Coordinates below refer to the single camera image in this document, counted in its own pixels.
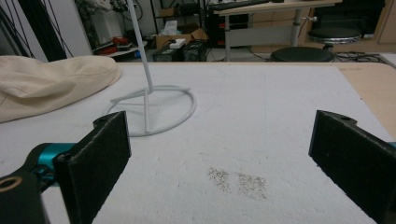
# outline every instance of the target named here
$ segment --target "cardboard box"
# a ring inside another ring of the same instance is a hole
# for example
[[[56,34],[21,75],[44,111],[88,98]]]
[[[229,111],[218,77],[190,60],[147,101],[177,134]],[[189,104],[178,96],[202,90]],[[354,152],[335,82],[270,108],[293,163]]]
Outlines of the cardboard box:
[[[158,11],[160,17],[178,16],[178,7],[163,8]]]
[[[172,40],[176,39],[186,39],[186,44],[190,43],[192,40],[206,41],[208,39],[205,31],[197,24],[178,26],[177,29],[181,31],[183,35],[157,35],[155,38],[157,49],[162,49],[164,46],[170,44]]]

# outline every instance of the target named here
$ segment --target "desk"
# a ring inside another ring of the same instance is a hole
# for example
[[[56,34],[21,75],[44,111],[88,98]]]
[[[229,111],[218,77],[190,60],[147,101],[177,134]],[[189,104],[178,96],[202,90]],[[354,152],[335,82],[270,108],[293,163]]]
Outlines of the desk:
[[[38,144],[79,141],[110,99],[145,84],[140,63],[121,69],[118,82],[89,98],[1,123],[0,175],[19,168]],[[171,131],[131,139],[132,158],[94,223],[374,223],[308,149],[316,109],[348,115],[392,141],[396,70],[379,63],[152,63],[150,69],[157,85],[191,87],[197,111]],[[42,196],[50,220],[68,223],[60,191]]]
[[[215,14],[225,17],[225,48],[226,61],[230,61],[230,48],[246,45],[260,45],[270,43],[289,42],[292,46],[297,46],[298,34],[300,31],[301,11],[304,8],[311,7],[330,7],[335,3],[341,3],[342,0],[285,0],[284,3],[266,3],[250,7],[232,8],[222,11],[214,11]],[[261,13],[280,10],[295,9],[294,23],[287,27],[268,27],[268,28],[247,28],[240,30],[230,30],[230,16]]]

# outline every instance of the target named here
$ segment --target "box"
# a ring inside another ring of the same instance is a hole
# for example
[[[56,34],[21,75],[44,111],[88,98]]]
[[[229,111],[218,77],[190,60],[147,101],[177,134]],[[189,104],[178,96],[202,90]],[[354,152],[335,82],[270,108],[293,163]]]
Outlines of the box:
[[[152,59],[156,63],[183,62],[183,51],[182,49],[169,49],[169,46],[166,46],[155,52]]]
[[[206,41],[208,39],[205,31],[197,24],[178,26],[177,29],[180,30],[183,35],[157,35],[155,38],[157,49],[162,49],[169,45],[172,40],[176,39],[186,39],[186,44],[190,43],[192,40]]]
[[[178,7],[163,8],[158,11],[160,17],[178,16]]]
[[[183,48],[184,62],[206,62],[205,42],[193,41]]]

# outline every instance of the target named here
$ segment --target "beige cloth bag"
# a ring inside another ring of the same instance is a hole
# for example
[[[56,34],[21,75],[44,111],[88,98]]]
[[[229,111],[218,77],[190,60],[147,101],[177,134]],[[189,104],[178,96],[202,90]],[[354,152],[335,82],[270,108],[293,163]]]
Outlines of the beige cloth bag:
[[[81,56],[52,63],[0,56],[0,122],[39,115],[88,97],[120,78],[112,58]]]

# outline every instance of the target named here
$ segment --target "white table surface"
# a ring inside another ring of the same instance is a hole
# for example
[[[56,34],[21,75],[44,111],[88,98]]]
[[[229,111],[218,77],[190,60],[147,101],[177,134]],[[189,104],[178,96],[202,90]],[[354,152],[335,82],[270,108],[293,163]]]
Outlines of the white table surface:
[[[374,223],[308,156],[317,109],[358,121],[392,141],[335,67],[151,64],[154,84],[191,87],[196,112],[166,133],[131,139],[132,158],[94,223]],[[77,142],[109,100],[145,86],[141,64],[118,82],[45,115],[0,123],[0,175],[44,142]],[[188,103],[166,95],[158,121]],[[129,111],[130,129],[142,122]],[[43,193],[53,223],[68,223],[57,188]]]

